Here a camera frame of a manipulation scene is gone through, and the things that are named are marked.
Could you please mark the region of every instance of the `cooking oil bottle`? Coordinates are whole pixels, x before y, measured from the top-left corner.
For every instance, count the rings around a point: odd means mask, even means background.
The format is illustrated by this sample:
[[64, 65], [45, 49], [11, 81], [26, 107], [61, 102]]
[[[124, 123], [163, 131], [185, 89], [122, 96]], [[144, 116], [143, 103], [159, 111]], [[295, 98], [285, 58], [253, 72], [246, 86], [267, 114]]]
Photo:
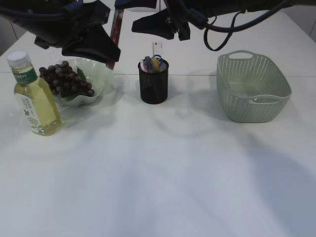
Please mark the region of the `cooking oil bottle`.
[[62, 120], [49, 85], [37, 76], [27, 52], [11, 53], [7, 61], [17, 82], [14, 95], [32, 131], [52, 135], [61, 127]]

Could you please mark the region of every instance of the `bottle label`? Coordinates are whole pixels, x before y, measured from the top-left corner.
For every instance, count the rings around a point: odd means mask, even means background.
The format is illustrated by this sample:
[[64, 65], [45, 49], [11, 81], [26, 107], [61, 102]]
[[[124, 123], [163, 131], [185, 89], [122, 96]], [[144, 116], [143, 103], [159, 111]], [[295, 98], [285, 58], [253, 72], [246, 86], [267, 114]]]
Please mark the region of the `bottle label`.
[[36, 81], [38, 78], [34, 68], [25, 73], [13, 73], [13, 75], [16, 79], [16, 82], [22, 85], [30, 84]]
[[23, 114], [26, 117], [32, 131], [38, 134], [44, 134], [43, 126], [40, 123], [40, 119], [35, 111], [32, 100], [21, 94], [15, 94], [15, 98], [19, 107], [23, 110]]

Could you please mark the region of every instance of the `grape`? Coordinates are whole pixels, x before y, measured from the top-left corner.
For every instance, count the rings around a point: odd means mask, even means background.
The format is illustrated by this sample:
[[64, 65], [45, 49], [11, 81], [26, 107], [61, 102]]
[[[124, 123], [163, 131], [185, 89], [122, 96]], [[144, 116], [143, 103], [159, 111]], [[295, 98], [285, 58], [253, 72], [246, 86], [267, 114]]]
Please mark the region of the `grape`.
[[75, 93], [76, 93], [76, 92], [79, 92], [79, 87], [78, 87], [77, 85], [72, 85], [72, 86], [71, 86], [71, 91], [72, 91], [72, 92], [75, 92]]
[[88, 90], [87, 91], [87, 95], [90, 96], [90, 97], [93, 96], [94, 95], [94, 90], [92, 90], [92, 89]]
[[56, 68], [55, 69], [55, 73], [56, 74], [61, 74], [61, 73], [63, 73], [63, 70], [61, 68]]
[[64, 61], [63, 64], [66, 65], [65, 67], [69, 66], [69, 63], [67, 61]]
[[87, 82], [86, 82], [86, 81], [82, 80], [82, 81], [80, 82], [80, 86], [86, 86], [86, 85], [87, 85]]
[[48, 75], [48, 73], [49, 73], [48, 71], [46, 71], [46, 72], [41, 72], [40, 75], [41, 75], [42, 77], [45, 77], [46, 75]]
[[60, 84], [60, 80], [58, 79], [55, 79], [52, 83], [53, 86], [59, 86], [59, 84]]
[[56, 69], [55, 66], [52, 66], [52, 65], [50, 65], [50, 66], [48, 67], [48, 70], [51, 71], [51, 72], [53, 72], [55, 69]]
[[56, 90], [57, 90], [58, 92], [60, 92], [60, 93], [62, 93], [62, 92], [65, 91], [65, 89], [64, 89], [63, 86], [58, 86], [58, 87], [56, 87]]
[[53, 81], [55, 80], [55, 77], [54, 77], [53, 75], [48, 75], [48, 76], [45, 78], [45, 80], [46, 80], [47, 82], [53, 82]]
[[71, 84], [70, 84], [69, 82], [65, 82], [65, 83], [64, 83], [64, 88], [65, 88], [66, 90], [69, 90], [69, 89], [71, 88]]
[[41, 67], [41, 68], [39, 69], [39, 72], [40, 72], [40, 73], [41, 73], [41, 72], [45, 73], [45, 72], [47, 72], [47, 69], [46, 69], [45, 67]]
[[64, 74], [64, 73], [61, 73], [61, 74], [58, 74], [57, 77], [60, 78], [60, 79], [65, 79], [67, 76], [67, 74]]
[[68, 80], [73, 80], [73, 79], [74, 79], [74, 76], [68, 74], [68, 75], [66, 76], [66, 78], [67, 78]]
[[87, 85], [85, 86], [88, 90], [90, 90], [92, 88], [92, 84], [91, 83], [87, 83]]
[[55, 89], [53, 89], [53, 90], [51, 91], [51, 93], [52, 93], [53, 95], [58, 95], [58, 94], [59, 94], [59, 92], [58, 92], [57, 90], [55, 90]]
[[80, 82], [81, 82], [81, 77], [76, 76], [76, 77], [74, 78], [74, 83], [80, 83]]

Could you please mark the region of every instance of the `pen holder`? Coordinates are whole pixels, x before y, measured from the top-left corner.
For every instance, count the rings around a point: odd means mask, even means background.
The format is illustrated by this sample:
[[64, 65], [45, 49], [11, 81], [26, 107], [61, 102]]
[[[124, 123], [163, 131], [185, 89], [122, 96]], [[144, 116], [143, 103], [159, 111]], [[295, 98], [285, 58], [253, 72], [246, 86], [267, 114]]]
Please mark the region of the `pen holder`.
[[140, 98], [147, 104], [156, 105], [165, 101], [168, 97], [168, 69], [169, 64], [163, 61], [166, 67], [162, 72], [144, 72], [138, 63]]

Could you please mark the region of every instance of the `green plastic basket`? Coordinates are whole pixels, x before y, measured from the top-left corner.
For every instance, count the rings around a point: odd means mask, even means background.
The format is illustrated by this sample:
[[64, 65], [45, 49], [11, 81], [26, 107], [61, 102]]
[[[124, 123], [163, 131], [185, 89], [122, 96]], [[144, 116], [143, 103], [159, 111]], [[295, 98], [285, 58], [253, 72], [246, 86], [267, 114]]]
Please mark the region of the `green plastic basket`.
[[[251, 58], [231, 58], [233, 54]], [[217, 62], [217, 92], [227, 117], [236, 122], [270, 122], [284, 108], [291, 87], [268, 57], [249, 51], [224, 54]]]

